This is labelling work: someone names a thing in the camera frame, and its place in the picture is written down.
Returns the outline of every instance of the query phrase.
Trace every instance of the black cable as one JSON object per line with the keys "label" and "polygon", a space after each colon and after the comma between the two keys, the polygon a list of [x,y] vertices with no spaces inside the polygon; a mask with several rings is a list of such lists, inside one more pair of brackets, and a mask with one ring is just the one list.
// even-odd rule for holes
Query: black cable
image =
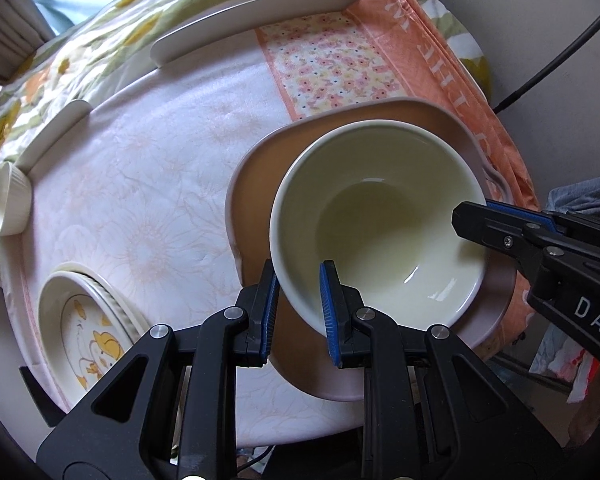
{"label": "black cable", "polygon": [[269,453],[271,453],[271,450],[273,450],[273,446],[269,446],[267,447],[267,449],[264,450],[263,453],[261,453],[260,455],[258,455],[256,458],[253,458],[252,460],[249,460],[247,463],[242,464],[238,469],[237,472],[241,472],[244,471],[247,468],[250,468],[253,464],[258,463],[260,460],[262,460],[264,457],[266,457]]}
{"label": "black cable", "polygon": [[545,79],[551,72],[557,69],[565,61],[567,61],[573,54],[575,54],[587,41],[589,41],[596,33],[600,30],[600,15],[596,21],[591,23],[587,30],[585,30],[577,40],[571,43],[565,48],[551,63],[545,66],[540,72],[533,76],[529,81],[524,83],[520,88],[513,92],[509,97],[504,99],[499,105],[497,105],[493,111],[499,114],[501,111],[509,108],[513,103],[520,99],[524,94],[529,92],[534,86]]}

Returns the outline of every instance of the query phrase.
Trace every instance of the screw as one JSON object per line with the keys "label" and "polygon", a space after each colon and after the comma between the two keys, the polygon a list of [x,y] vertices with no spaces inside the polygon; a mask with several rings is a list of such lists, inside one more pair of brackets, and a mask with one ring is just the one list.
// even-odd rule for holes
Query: screw
{"label": "screw", "polygon": [[356,310],[356,317],[362,321],[369,321],[376,317],[376,311],[368,306]]}
{"label": "screw", "polygon": [[149,330],[149,335],[154,339],[160,339],[169,333],[169,327],[166,325],[153,325]]}
{"label": "screw", "polygon": [[546,248],[549,256],[564,256],[564,251],[560,247],[549,246]]}
{"label": "screw", "polygon": [[238,319],[242,317],[242,309],[239,306],[230,306],[224,311],[224,317],[227,319]]}
{"label": "screw", "polygon": [[431,335],[436,339],[446,339],[449,337],[449,329],[444,325],[436,325],[431,329]]}

